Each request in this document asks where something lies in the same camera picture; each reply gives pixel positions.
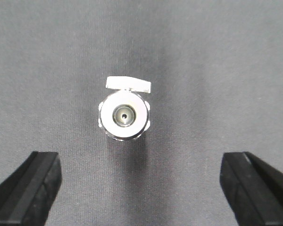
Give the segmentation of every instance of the silver metal part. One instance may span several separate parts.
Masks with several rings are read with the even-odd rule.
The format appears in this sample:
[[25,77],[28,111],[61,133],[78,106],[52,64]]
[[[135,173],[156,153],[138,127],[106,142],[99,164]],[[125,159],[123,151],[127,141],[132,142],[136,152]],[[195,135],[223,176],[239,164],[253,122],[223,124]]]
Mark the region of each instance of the silver metal part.
[[150,105],[135,92],[151,92],[151,82],[108,77],[106,88],[119,89],[99,105],[99,127],[116,140],[138,138],[150,126]]

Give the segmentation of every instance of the metal ring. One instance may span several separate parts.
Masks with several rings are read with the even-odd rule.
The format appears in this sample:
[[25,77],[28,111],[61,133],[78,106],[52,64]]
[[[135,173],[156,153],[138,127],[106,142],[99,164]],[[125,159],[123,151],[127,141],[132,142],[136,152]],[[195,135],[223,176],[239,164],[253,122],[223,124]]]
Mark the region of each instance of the metal ring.
[[[118,125],[114,119],[115,110],[122,105],[129,106],[135,112],[135,120],[129,126]],[[121,90],[109,95],[100,108],[100,121],[106,132],[113,138],[126,140],[139,136],[145,129],[149,111],[144,100],[136,93]]]

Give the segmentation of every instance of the black clamp jaw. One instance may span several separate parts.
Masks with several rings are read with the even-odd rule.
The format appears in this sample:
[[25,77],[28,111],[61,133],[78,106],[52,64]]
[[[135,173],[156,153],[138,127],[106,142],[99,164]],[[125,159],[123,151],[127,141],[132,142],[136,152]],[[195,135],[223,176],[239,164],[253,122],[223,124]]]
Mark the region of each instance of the black clamp jaw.
[[0,184],[0,226],[43,226],[62,181],[56,152],[32,152]]
[[252,153],[225,153],[220,184],[240,226],[283,226],[283,173]]

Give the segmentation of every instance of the circular opening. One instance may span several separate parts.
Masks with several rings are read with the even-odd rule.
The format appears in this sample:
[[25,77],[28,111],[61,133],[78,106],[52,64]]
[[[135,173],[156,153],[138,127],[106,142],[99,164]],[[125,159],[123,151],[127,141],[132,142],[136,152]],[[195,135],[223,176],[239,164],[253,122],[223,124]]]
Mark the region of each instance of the circular opening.
[[113,120],[120,127],[127,127],[135,121],[135,111],[129,105],[120,105],[113,112]]

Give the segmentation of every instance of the gray background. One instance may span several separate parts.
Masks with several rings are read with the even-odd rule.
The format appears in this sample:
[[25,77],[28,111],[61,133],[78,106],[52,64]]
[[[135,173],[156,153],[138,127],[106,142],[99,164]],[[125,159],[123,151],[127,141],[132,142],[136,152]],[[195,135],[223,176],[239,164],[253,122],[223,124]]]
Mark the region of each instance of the gray background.
[[[107,76],[152,82],[137,142],[98,128]],[[58,151],[46,226],[233,226],[223,152],[283,172],[283,1],[0,0],[0,183]]]

